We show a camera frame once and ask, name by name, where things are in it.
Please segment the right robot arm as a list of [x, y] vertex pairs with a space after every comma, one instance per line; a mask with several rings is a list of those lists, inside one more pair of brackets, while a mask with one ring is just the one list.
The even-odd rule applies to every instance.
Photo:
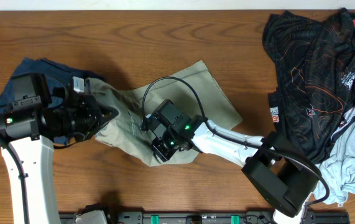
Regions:
[[224, 129], [212, 120], [184, 113], [148, 115], [155, 155], [166, 162], [180, 149], [213, 154], [239, 166], [262, 197], [274, 208], [274, 223], [301, 223], [320, 171], [287, 142], [270, 133], [248, 136]]

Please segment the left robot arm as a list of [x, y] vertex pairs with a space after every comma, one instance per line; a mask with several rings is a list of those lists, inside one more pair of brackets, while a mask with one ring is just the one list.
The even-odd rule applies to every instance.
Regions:
[[1, 154], [8, 169], [14, 223], [60, 223], [53, 182], [55, 137], [90, 139], [119, 113], [80, 95], [66, 107], [23, 96], [0, 114]]

